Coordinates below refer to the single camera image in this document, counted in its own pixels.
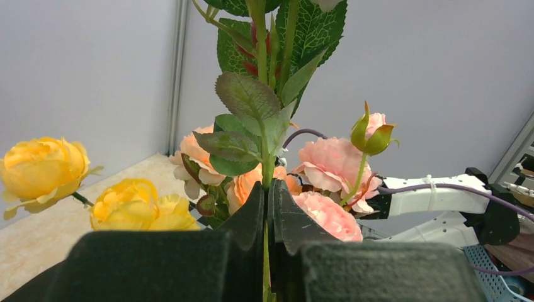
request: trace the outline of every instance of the white wall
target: white wall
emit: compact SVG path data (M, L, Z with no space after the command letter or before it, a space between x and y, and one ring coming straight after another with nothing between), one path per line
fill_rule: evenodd
M163 152L175 17L175 0L0 1L2 155L65 136L106 177Z
M295 122L347 137L367 100L399 124L401 148L372 158L380 175L443 177L471 166L489 174L534 109L533 14L532 0L349 0L344 38ZM213 91L216 36L190 6L179 139L225 112ZM290 145L290 165L312 139ZM432 216L367 224L398 233Z

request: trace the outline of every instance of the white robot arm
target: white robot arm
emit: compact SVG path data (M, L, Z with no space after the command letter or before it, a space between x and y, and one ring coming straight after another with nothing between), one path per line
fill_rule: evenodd
M456 247L506 244L519 234L517 213L501 204L490 203L488 196L498 195L510 203L514 202L514 198L505 188L488 185L486 179L474 168L468 168L465 174L459 176L436 179L386 177L383 178L381 194L368 200L375 212L361 219L387 219L404 213L444 211L431 221L378 241L441 242ZM403 190L421 185L426 188ZM485 196L444 185L468 187Z

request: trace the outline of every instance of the marble floor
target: marble floor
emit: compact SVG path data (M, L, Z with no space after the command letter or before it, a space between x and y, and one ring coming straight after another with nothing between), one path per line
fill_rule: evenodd
M183 182L174 178L173 169L165 155L156 154L79 192L95 200L106 187L123 178L142 177L151 180L159 194L185 196ZM64 260L78 239L90 231L88 209L72 197L1 229L0 300Z

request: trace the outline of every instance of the artificial flower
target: artificial flower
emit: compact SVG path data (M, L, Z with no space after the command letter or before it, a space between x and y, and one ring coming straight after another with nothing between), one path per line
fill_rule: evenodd
M298 156L300 165L293 170L293 173L303 174L314 187L332 193L339 192L343 198L356 185L362 152L349 140L319 138L315 143L306 143L304 148L298 152ZM353 206L353 210L357 212L371 213L373 211L365 199L378 194L376 188L382 181L376 177L370 179L371 176L371 168L366 163L358 190L358 193L361 193L365 188L366 193Z
M319 5L319 8L323 13L332 11L341 1L342 0L310 0L311 3Z
M367 124L367 129L365 131L365 139L368 140L378 128L384 125L385 114L373 113L372 115L369 115L369 123Z
M4 217L13 217L20 206L30 213L49 208L74 193L85 177L100 169L89 170L87 152L79 142L50 137L19 142L0 160L0 176L6 188L3 199L21 201L7 208Z
M213 133L213 125L206 128L195 129L197 133ZM184 165L182 154L185 154L189 159L197 163L200 167L198 171L198 180L202 184L209 186L219 186L226 176L219 174L210 163L210 154L202 149L194 134L189 134L184 137L180 143L180 150L176 151L174 156L170 157L170 161L177 165L174 170L174 177L185 182L185 192L191 199L198 198L200 193L200 184L193 178L193 176L187 171Z
M304 192L293 199L318 225L337 239L363 240L356 219L331 198L316 192Z
M105 189L91 208L93 230L199 230L189 201L177 194L158 198L147 179L124 179Z
M226 185L225 190L227 192L230 214L234 214L245 204L256 181L262 181L263 176L261 172L261 164L258 164L253 170L234 177ZM287 171L282 166L275 168L273 178L285 180L292 194L302 192L302 188L297 184L297 181L292 176L288 177Z

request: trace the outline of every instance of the serrated leaf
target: serrated leaf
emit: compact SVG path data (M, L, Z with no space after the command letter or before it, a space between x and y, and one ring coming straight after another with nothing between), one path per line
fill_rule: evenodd
M227 11L234 16L248 17L249 10L245 0L204 0L207 4ZM282 0L266 0L265 13L270 13L280 6Z
M215 214L213 214L213 216L206 217L206 219L208 220L210 226L215 230L229 217L230 213L228 212L228 207L225 204L217 202L215 206Z
M196 210L205 217L215 214L215 197L212 195L202 196L195 205Z
M258 166L259 161L252 160L250 162L236 162L211 154L210 163L212 167L220 174L234 177L252 171Z
M225 18L220 18L219 22L251 40L250 22ZM217 34L217 60L221 71L235 72L244 76L247 76L248 72L242 64L243 61L250 61L253 65L257 65L255 59L249 59L237 50L232 37L223 30L218 30Z
M288 2L286 1L280 6L276 15L276 28L278 29L280 43L282 45L285 43ZM323 13L318 5L311 3L309 0L300 0L290 75L298 71L299 67L310 62L325 47L327 51L319 64L317 64L317 67L320 67L326 62L342 38L346 12L346 0L340 2L334 10L328 13ZM300 104L300 99L304 94L305 88L306 86L300 90L297 96L297 103L292 116Z
M258 158L258 148L245 134L236 131L193 132L198 145L224 159L249 162Z
M224 72L217 78L215 92L226 108L252 134L262 135L278 123L280 103L267 85L250 77Z
M283 144L283 139L289 128L289 122L291 121L291 115L295 111L296 101L291 102L285 106L279 114L278 124L273 131L270 131L267 135L268 149L270 154L275 154Z
M187 173L193 178L193 180L196 181L197 184L202 184L202 182L198 178L200 166L196 162L192 161L189 158L189 155L185 153L182 153L181 157L182 157L182 162L184 163L184 168L187 171Z
M291 103L298 96L299 92L308 84L317 69L319 62L321 62L327 51L328 49L321 51L289 78L281 94L284 106Z
M247 130L247 128L241 124L239 118L237 118L235 115L217 115L215 117L215 122L213 123L213 132L218 131L236 131L243 133L256 144L258 150L261 150L261 137L253 135L249 130Z

